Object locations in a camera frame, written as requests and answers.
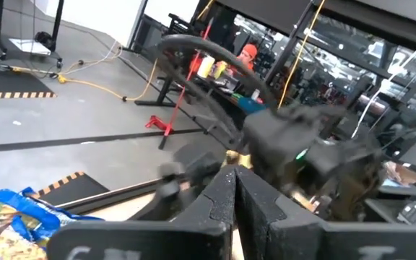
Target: electrical cord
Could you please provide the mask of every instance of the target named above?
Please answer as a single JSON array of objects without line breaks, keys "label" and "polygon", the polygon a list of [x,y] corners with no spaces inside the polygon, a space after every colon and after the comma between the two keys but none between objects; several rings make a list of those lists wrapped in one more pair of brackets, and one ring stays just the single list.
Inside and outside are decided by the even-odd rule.
[{"label": "electrical cord", "polygon": [[298,62],[300,61],[300,57],[301,57],[301,55],[303,55],[304,45],[308,42],[309,35],[311,34],[311,31],[314,28],[314,25],[316,24],[317,17],[319,16],[319,14],[322,10],[322,7],[325,4],[325,1],[326,0],[322,0],[321,3],[319,4],[319,6],[317,8],[317,11],[314,14],[314,18],[311,21],[311,25],[309,26],[308,33],[306,33],[305,36],[304,36],[303,42],[301,43],[301,47],[300,47],[300,49],[298,51],[298,54],[296,56],[295,63],[293,64],[293,67],[290,70],[290,73],[288,75],[287,81],[285,82],[285,85],[283,87],[282,97],[280,98],[280,102],[279,102],[279,105],[277,106],[277,109],[279,109],[283,104],[283,101],[285,99],[285,94],[287,93],[288,85],[289,85],[289,83],[290,83],[290,81],[293,77],[293,74],[295,73],[295,70],[298,68]]},{"label": "electrical cord", "polygon": [[203,8],[203,10],[200,12],[200,14],[196,17],[196,21],[200,20],[200,18],[202,18],[203,14],[205,14],[209,8],[211,7],[211,5],[215,2],[215,0],[209,0],[208,4],[205,6],[205,8]]},{"label": "electrical cord", "polygon": [[[61,84],[71,82],[71,83],[78,83],[78,84],[94,87],[94,88],[97,88],[99,90],[106,91],[106,92],[114,95],[115,97],[119,98],[120,100],[126,102],[126,101],[135,101],[135,100],[138,100],[138,99],[142,98],[143,96],[145,96],[145,94],[147,93],[147,91],[150,87],[150,84],[152,82],[153,75],[155,73],[156,67],[157,67],[157,63],[154,63],[154,66],[152,67],[152,71],[150,72],[150,77],[149,77],[149,80],[147,81],[147,84],[144,88],[144,91],[137,97],[127,97],[127,96],[119,95],[117,92],[114,92],[114,91],[110,90],[107,87],[100,86],[100,85],[92,83],[92,82],[88,82],[88,81],[84,81],[84,80],[78,80],[78,79],[69,79],[69,78],[65,77],[65,74],[62,74],[62,73],[50,73],[49,77],[52,78],[52,79],[57,79],[57,81]],[[30,69],[17,67],[17,66],[11,66],[10,69],[13,72],[30,72],[31,71]]]},{"label": "electrical cord", "polygon": [[[416,50],[409,56],[409,58],[407,60],[405,60],[401,66],[399,67],[399,69],[397,69],[397,71],[395,73],[393,73],[389,78],[388,78],[388,83],[391,83],[391,81],[393,80],[393,78],[395,78],[395,76],[397,76],[400,71],[411,61],[413,60],[413,58],[416,57]],[[358,133],[359,127],[362,124],[363,119],[365,118],[365,115],[368,112],[368,109],[370,108],[370,106],[372,105],[372,103],[375,101],[375,99],[378,97],[378,95],[380,95],[382,89],[381,87],[375,92],[375,94],[373,95],[373,97],[368,101],[364,111],[362,112],[362,115],[360,115],[359,121],[357,123],[357,126],[355,127],[354,132],[352,133],[351,138],[354,138],[355,135]]]}]

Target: bottle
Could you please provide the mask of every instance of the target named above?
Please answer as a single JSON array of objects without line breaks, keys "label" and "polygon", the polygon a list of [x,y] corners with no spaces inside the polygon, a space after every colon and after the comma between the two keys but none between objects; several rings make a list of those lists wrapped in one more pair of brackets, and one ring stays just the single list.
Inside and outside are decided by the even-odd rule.
[{"label": "bottle", "polygon": [[215,63],[215,58],[211,56],[206,56],[205,58],[203,58],[203,61],[200,64],[200,68],[197,72],[197,75],[199,75],[202,78],[208,77],[214,63]]},{"label": "bottle", "polygon": [[225,61],[221,61],[216,67],[214,68],[213,77],[217,79],[221,76],[221,73],[228,67],[228,64]]}]

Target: black and yellow hazard tape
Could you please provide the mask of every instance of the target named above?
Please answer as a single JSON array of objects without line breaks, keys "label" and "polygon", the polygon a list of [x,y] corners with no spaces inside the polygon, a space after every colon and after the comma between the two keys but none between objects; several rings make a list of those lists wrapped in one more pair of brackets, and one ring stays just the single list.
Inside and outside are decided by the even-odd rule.
[{"label": "black and yellow hazard tape", "polygon": [[85,173],[83,172],[76,172],[68,175],[67,177],[62,178],[60,181],[57,181],[55,183],[52,183],[51,185],[39,190],[38,193],[31,195],[32,198],[39,199],[41,196],[44,196],[51,191],[60,188],[62,185],[67,184],[70,181],[73,181],[74,179],[83,176]]},{"label": "black and yellow hazard tape", "polygon": [[0,92],[0,99],[9,98],[56,98],[52,92]]}]

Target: yellow bottle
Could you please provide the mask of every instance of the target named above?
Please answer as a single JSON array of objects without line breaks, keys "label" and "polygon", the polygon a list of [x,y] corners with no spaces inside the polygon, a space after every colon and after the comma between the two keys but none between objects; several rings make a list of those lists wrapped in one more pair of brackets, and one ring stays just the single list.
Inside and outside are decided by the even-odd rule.
[{"label": "yellow bottle", "polygon": [[221,73],[228,67],[228,64],[225,61],[221,61],[216,65],[216,69],[214,70],[213,77],[217,79],[221,76]]}]

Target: yellow extension cord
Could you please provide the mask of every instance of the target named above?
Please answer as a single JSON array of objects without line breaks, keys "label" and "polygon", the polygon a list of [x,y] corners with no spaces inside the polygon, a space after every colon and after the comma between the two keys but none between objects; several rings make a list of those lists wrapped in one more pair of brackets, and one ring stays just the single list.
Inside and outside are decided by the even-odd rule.
[{"label": "yellow extension cord", "polygon": [[288,75],[287,81],[285,82],[285,86],[283,87],[282,97],[280,98],[279,105],[277,109],[282,107],[283,100],[285,99],[285,94],[287,93],[287,88],[290,83],[290,80],[292,79],[293,74],[295,73],[296,68],[298,67],[298,62],[300,61],[300,57],[303,54],[304,45],[308,41],[308,37],[311,34],[312,29],[314,28],[314,25],[316,24],[317,17],[319,16],[319,13],[322,10],[322,7],[324,6],[326,0],[322,0],[322,2],[319,4],[316,13],[314,14],[314,18],[312,19],[311,26],[309,26],[309,32],[305,34],[303,42],[301,43],[300,50],[298,51],[298,55],[296,56],[295,63],[293,64],[292,69],[290,70],[290,74]]}]

